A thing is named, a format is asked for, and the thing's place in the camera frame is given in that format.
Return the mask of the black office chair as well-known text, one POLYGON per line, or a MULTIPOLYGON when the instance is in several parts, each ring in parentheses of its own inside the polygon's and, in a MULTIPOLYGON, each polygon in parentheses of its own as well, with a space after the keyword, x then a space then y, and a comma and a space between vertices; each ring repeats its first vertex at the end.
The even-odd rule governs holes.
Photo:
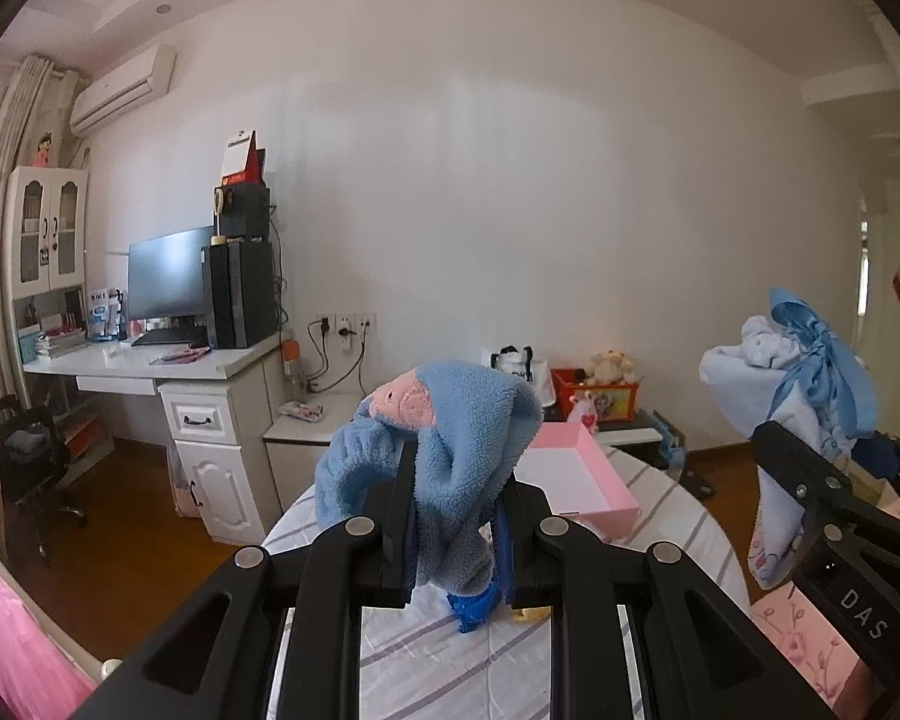
POLYGON ((23 408, 17 395, 0 398, 0 481, 2 497, 29 523, 38 555, 50 562, 48 528, 58 515, 86 527, 87 515, 77 507, 63 479, 73 457, 45 405, 23 408))

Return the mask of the orange capped bottle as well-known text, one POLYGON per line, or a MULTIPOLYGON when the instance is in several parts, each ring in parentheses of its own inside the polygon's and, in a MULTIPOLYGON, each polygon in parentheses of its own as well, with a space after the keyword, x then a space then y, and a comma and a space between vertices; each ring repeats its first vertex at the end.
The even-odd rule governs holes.
POLYGON ((294 401, 304 401, 307 396, 307 384, 305 374, 302 372, 301 347, 294 338, 288 338, 281 343, 281 355, 283 355, 284 377, 287 380, 289 398, 294 401))

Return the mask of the black speaker box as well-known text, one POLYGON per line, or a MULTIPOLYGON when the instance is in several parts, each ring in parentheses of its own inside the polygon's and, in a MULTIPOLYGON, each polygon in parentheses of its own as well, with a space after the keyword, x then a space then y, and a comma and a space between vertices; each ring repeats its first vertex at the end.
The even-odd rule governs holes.
POLYGON ((269 238, 269 190, 258 182, 237 182, 214 189, 215 235, 224 239, 269 238))

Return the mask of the black computer monitor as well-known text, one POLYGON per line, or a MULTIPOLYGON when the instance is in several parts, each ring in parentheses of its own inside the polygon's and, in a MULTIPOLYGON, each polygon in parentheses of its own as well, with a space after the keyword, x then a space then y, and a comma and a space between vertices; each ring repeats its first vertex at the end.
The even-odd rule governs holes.
POLYGON ((126 310, 131 320, 199 316, 205 309, 201 252, 212 227, 165 234, 130 245, 126 310))

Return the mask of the small white side cabinet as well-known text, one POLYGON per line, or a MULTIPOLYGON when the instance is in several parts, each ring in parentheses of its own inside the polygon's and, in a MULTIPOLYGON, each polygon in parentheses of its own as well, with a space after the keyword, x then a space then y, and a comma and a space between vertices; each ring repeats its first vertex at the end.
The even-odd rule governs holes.
POLYGON ((318 460, 328 449, 336 429, 351 421, 359 403, 357 395, 315 395, 308 400, 308 406, 322 408, 318 421, 279 416, 266 431, 263 442, 283 511, 312 486, 318 460))

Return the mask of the pink heart plush toy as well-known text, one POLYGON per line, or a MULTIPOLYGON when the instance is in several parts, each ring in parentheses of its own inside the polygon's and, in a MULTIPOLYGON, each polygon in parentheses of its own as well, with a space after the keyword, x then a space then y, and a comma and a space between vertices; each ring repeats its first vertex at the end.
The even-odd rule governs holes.
POLYGON ((569 397, 571 411, 567 415, 567 422, 577 422, 585 427, 590 434, 598 431, 598 411, 595 400, 590 390, 577 390, 569 397))

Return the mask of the black floor scale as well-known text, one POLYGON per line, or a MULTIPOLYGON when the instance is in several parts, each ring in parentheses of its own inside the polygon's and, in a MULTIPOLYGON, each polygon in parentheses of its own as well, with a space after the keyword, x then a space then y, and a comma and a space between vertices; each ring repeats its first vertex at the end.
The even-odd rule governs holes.
POLYGON ((689 494, 696 497, 697 500, 707 500, 715 496, 715 488, 710 484, 710 481, 690 466, 686 466, 681 472, 679 484, 681 484, 689 494))

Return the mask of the blue carton beside bench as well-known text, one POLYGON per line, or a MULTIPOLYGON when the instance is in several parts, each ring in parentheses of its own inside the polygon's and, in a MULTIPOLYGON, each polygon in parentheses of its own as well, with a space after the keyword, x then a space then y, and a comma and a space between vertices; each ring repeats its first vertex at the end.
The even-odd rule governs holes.
POLYGON ((683 476, 686 466, 686 436, 668 421, 660 411, 652 411, 653 427, 660 434, 658 454, 656 454, 656 468, 667 473, 673 479, 683 476))

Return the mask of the pink floral pillow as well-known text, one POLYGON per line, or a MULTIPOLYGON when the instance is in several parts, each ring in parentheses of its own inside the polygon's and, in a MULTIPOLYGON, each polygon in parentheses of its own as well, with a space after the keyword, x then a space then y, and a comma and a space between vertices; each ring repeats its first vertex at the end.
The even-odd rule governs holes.
MULTIPOLYGON (((900 499, 891 489, 877 507, 900 520, 900 499)), ((792 577, 785 589, 772 590, 752 605, 751 612, 758 628, 839 717, 900 718, 900 689, 883 688, 792 577)))

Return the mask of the yellow crochet item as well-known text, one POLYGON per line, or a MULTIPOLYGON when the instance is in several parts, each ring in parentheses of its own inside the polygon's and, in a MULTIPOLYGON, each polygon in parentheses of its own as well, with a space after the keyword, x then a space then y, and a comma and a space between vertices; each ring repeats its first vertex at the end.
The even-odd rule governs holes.
POLYGON ((517 622, 539 622, 548 619, 549 614, 551 614, 549 606, 521 608, 521 610, 512 611, 512 619, 517 622))

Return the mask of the white glass door cabinet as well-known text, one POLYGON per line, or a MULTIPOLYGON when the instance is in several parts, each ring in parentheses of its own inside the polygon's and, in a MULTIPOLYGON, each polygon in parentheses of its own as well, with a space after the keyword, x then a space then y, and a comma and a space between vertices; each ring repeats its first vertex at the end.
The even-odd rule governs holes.
POLYGON ((4 270, 11 301, 84 284, 89 172, 19 166, 7 183, 4 270))

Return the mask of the royal blue knitted item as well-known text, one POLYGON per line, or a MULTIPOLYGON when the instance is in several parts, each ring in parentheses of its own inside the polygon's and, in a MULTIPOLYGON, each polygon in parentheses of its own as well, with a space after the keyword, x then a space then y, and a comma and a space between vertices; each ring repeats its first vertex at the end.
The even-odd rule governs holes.
POLYGON ((460 634, 469 634, 484 626, 502 600, 502 592, 495 580, 487 583, 486 589, 477 595, 447 595, 450 611, 457 621, 460 634))

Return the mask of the light blue fleece sock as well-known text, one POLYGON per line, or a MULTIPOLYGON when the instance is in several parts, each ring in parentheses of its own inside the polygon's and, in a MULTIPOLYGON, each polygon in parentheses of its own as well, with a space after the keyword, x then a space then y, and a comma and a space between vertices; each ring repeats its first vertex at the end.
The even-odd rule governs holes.
POLYGON ((397 476, 413 439, 418 580, 479 595, 494 570, 481 528, 541 424, 535 390, 514 374, 464 361, 414 367, 333 434, 315 470, 318 527, 359 515, 368 489, 397 476))

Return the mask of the blue printed baby cloth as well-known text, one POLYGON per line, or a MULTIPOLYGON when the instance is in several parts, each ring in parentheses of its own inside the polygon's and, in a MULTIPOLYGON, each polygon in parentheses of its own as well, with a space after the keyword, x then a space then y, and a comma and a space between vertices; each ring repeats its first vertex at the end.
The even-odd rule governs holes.
MULTIPOLYGON (((741 436, 774 421, 831 465, 847 460, 877 429, 870 376, 808 302, 784 288, 770 288, 767 300, 769 317, 749 317, 740 343, 707 349, 699 377, 741 436)), ((795 567, 805 509, 764 470, 758 486, 748 569, 759 589, 772 590, 795 567)))

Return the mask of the stack of books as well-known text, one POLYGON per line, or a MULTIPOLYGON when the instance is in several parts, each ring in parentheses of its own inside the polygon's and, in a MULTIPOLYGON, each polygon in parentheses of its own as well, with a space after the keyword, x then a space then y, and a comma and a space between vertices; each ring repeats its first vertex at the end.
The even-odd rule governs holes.
POLYGON ((38 359, 56 359, 69 355, 75 349, 86 346, 86 333, 80 328, 64 330, 57 328, 51 332, 41 332, 35 341, 35 355, 38 359))

